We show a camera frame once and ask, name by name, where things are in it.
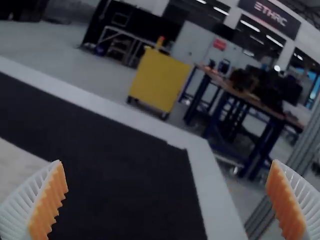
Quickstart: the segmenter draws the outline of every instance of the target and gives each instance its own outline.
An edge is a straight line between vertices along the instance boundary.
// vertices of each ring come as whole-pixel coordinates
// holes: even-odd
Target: sign
[[[240,0],[238,7],[263,20],[292,40],[296,39],[301,22],[268,0]]]
[[[224,51],[227,47],[227,43],[219,38],[216,38],[214,40],[213,47],[221,51]]]

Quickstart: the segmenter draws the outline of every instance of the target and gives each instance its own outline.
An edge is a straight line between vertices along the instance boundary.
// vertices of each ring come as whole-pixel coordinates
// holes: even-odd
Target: wooden tabletop
[[[224,80],[217,72],[213,72],[210,67],[201,65],[201,64],[194,64],[199,70],[202,70],[207,74],[214,82],[214,84],[220,86],[224,91],[227,93],[244,100],[248,104],[254,106],[257,108],[257,110],[260,110],[262,112],[265,112],[274,118],[277,118],[279,120],[286,120],[291,126],[299,128],[301,130],[304,129],[305,126],[303,126],[298,120],[288,117],[285,114],[281,114],[279,112],[274,111],[270,107],[264,105],[260,100],[257,100],[257,98],[252,97],[252,95],[249,92],[240,92],[238,90],[235,90],[233,88],[233,83],[229,80]]]

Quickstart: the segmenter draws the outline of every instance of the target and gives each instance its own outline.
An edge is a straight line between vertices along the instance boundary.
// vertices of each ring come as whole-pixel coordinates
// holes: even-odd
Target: cart wheel
[[[170,116],[170,113],[164,112],[164,113],[161,114],[160,118],[161,118],[161,120],[163,120],[163,121],[167,121],[168,118],[169,118],[169,116]]]
[[[130,104],[131,101],[132,101],[132,97],[131,97],[131,96],[128,96],[128,97],[126,98],[126,103],[127,103],[127,104]]]

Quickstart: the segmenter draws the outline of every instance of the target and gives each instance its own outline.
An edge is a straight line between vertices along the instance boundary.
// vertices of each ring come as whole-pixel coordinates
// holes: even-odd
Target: table leg
[[[221,132],[222,132],[222,135],[225,135],[225,132],[229,130],[229,127],[231,125],[231,119],[233,117],[233,114],[234,114],[234,109],[235,107],[237,106],[238,104],[238,100],[236,98],[233,99],[233,103],[231,103],[230,105],[230,109],[229,111],[227,112],[223,122],[222,122],[222,129],[221,129]]]
[[[138,45],[136,46],[136,49],[135,49],[134,53],[132,54],[131,59],[130,59],[130,61],[129,61],[129,63],[128,63],[128,66],[129,66],[129,67],[131,67],[132,62],[135,60],[135,57],[136,57],[136,55],[137,55],[137,53],[138,53],[141,45],[142,45],[142,41],[140,41],[140,42],[138,43]]]
[[[239,100],[239,105],[236,107],[235,113],[231,116],[229,125],[227,127],[227,136],[226,139],[228,140],[230,136],[233,134],[234,130],[236,129],[237,123],[239,121],[239,116],[244,108],[245,103]]]
[[[187,91],[187,89],[188,89],[188,87],[189,87],[189,84],[191,83],[191,80],[192,80],[192,78],[194,77],[197,69],[198,69],[198,68],[197,68],[196,66],[193,67],[192,72],[190,73],[190,76],[188,77],[188,79],[187,79],[187,81],[186,81],[186,83],[185,83],[185,85],[184,85],[184,87],[183,87],[183,90],[182,90],[182,92],[181,92],[181,94],[180,94],[180,96],[179,96],[179,100],[178,100],[179,103],[181,102],[181,100],[182,100],[183,97],[185,96],[185,93],[186,93],[186,91]]]
[[[259,156],[258,161],[256,162],[254,168],[252,169],[252,171],[249,174],[248,179],[250,181],[255,180],[255,178],[259,174],[261,168],[264,166],[265,160],[269,157],[270,152],[274,148],[277,140],[279,139],[279,137],[281,135],[282,130],[285,127],[284,121],[275,119],[273,122],[275,124],[275,127],[273,128],[273,131],[272,131],[270,137],[268,138],[268,140],[264,144],[264,147],[260,152],[260,156]]]
[[[251,154],[248,157],[248,161],[244,164],[244,168],[239,172],[238,176],[240,178],[243,178],[249,170],[253,166],[253,161],[256,159],[258,154],[262,151],[265,142],[268,140],[270,134],[272,133],[273,125],[271,123],[271,120],[269,120],[268,124],[266,125],[262,135],[260,136],[259,140],[254,146],[254,149],[252,150]]]
[[[215,91],[215,94],[214,94],[214,96],[213,96],[213,98],[211,99],[211,102],[209,103],[209,105],[208,105],[208,107],[207,107],[207,109],[206,109],[206,111],[209,113],[210,112],[210,109],[212,108],[212,106],[214,105],[214,103],[215,103],[215,101],[216,101],[216,99],[217,99],[217,97],[218,97],[218,95],[219,95],[219,93],[220,93],[220,91],[221,91],[221,86],[217,86],[218,87],[218,89]]]
[[[123,58],[123,61],[122,61],[123,65],[128,65],[130,54],[133,51],[133,49],[134,49],[134,47],[136,45],[136,42],[137,42],[137,39],[134,38],[133,42],[131,43],[131,46],[130,46],[129,50],[126,52],[126,54],[125,54],[125,56]]]
[[[201,83],[200,83],[200,86],[198,87],[198,89],[193,97],[193,100],[192,100],[188,110],[186,111],[186,113],[183,117],[183,119],[187,125],[190,125],[193,117],[196,115],[197,107],[198,107],[199,103],[201,102],[201,99],[202,99],[203,95],[205,94],[205,91],[207,90],[207,87],[208,87],[210,81],[211,81],[211,78],[205,74]]]
[[[204,132],[202,134],[203,138],[205,138],[205,139],[208,138],[208,136],[210,135],[212,130],[215,128],[215,126],[219,122],[221,112],[224,109],[224,106],[226,105],[228,98],[229,98],[229,93],[224,92],[218,102],[218,105],[216,106],[216,108],[213,112],[209,126],[204,130]]]
[[[95,49],[96,49],[96,50],[97,50],[97,48],[99,47],[99,45],[102,43],[102,41],[103,41],[103,39],[104,39],[104,36],[106,35],[107,30],[108,30],[108,28],[105,26],[105,27],[103,28],[103,31],[102,31],[100,37],[99,37],[98,42],[97,42],[96,45],[95,45]]]
[[[234,130],[232,131],[232,133],[230,134],[228,140],[229,142],[233,143],[236,139],[236,136],[238,134],[238,132],[240,131],[242,124],[248,114],[248,110],[250,109],[249,105],[245,105],[243,111],[242,111],[242,115],[241,117],[238,119],[238,121],[236,122],[236,125],[234,126]]]

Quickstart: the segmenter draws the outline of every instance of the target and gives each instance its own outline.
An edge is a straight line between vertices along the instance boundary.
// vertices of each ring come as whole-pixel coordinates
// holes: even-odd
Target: workbench
[[[184,116],[185,123],[189,125],[194,116],[197,114],[197,108],[202,101],[202,97],[208,85],[214,84],[217,86],[217,90],[211,102],[208,104],[208,108],[206,109],[208,114],[214,102],[217,100],[219,93],[221,91],[223,91],[223,93],[212,116],[210,117],[210,124],[203,132],[202,137],[208,139],[210,134],[215,133],[215,135],[219,138],[219,143],[211,143],[211,147],[218,152],[222,152],[232,158],[244,162],[244,168],[240,171],[239,176],[248,176],[250,180],[254,180],[260,169],[263,167],[265,160],[269,158],[269,154],[285,125],[293,127],[299,133],[303,131],[304,126],[297,120],[289,118],[285,114],[276,112],[267,107],[248,92],[240,92],[235,90],[229,80],[224,80],[218,74],[213,73],[208,67],[200,64],[195,64],[194,66],[195,69],[203,71],[205,74]],[[221,122],[220,117],[222,112],[225,111],[224,107],[229,103],[229,99],[233,99],[233,102],[230,106],[230,109],[227,110],[224,121]],[[243,157],[241,154],[238,154],[236,151],[228,147],[225,144],[225,140],[227,139],[230,142],[234,141],[250,109],[255,109],[258,112],[264,113],[269,117],[269,121],[267,122],[262,135],[255,143],[254,149],[250,155],[248,157]],[[222,127],[227,130],[227,133],[221,134],[219,130]]]
[[[113,34],[109,35],[109,36],[106,36],[108,31],[113,32]],[[133,41],[132,41],[127,53],[125,54],[124,61],[123,61],[123,64],[127,65],[129,67],[132,66],[132,64],[133,64],[133,62],[134,62],[134,60],[135,60],[135,58],[137,56],[137,53],[138,53],[139,49],[142,47],[143,44],[146,44],[146,45],[148,45],[150,47],[155,47],[156,44],[157,44],[156,42],[152,42],[152,41],[149,41],[149,40],[147,40],[145,38],[136,36],[136,35],[132,34],[131,32],[125,31],[125,30],[123,30],[121,28],[114,27],[114,26],[105,26],[103,28],[103,31],[102,31],[102,33],[101,33],[101,35],[99,37],[99,40],[98,40],[95,48],[97,49],[102,43],[104,43],[106,41],[110,41],[110,40],[112,40],[112,39],[114,39],[114,38],[116,38],[116,37],[118,37],[120,35],[125,35],[125,36],[130,37],[130,38],[133,39]],[[165,52],[165,53],[168,53],[168,54],[170,53],[170,51],[167,48],[163,47],[163,46],[160,47],[160,50]]]

